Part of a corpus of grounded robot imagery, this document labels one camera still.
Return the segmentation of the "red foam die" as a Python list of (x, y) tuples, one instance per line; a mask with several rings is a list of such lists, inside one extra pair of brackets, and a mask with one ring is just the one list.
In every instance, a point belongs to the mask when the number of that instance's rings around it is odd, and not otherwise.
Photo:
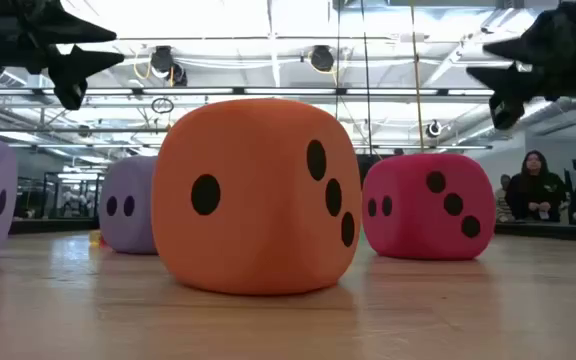
[(449, 153), (393, 156), (363, 182), (363, 229), (381, 256), (470, 260), (494, 236), (492, 185), (473, 159)]

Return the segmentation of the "orange foam die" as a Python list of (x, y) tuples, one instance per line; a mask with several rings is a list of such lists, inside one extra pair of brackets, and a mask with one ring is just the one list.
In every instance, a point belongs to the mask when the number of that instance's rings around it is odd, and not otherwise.
[(361, 227), (346, 130), (294, 100), (230, 100), (184, 115), (159, 150), (151, 200), (169, 273), (221, 293), (332, 286), (354, 257)]

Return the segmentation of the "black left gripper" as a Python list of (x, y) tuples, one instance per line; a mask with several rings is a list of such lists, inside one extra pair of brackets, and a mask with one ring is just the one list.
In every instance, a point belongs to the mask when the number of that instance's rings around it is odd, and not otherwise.
[(69, 54), (53, 56), (51, 44), (116, 38), (114, 31), (67, 12), (60, 0), (0, 0), (0, 73), (6, 67), (23, 67), (31, 74), (48, 68), (54, 95), (67, 110), (81, 107), (90, 76), (123, 62), (124, 55), (75, 45)]

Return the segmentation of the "long ceiling light bar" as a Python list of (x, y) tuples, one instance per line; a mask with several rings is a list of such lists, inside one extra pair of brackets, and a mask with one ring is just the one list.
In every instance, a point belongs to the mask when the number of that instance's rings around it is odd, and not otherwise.
[[(56, 95), (56, 89), (49, 88), (0, 88), (0, 96)], [(277, 88), (277, 87), (185, 87), (185, 88), (92, 88), (86, 95), (341, 95), (362, 96), (489, 96), (490, 89), (482, 88)]]

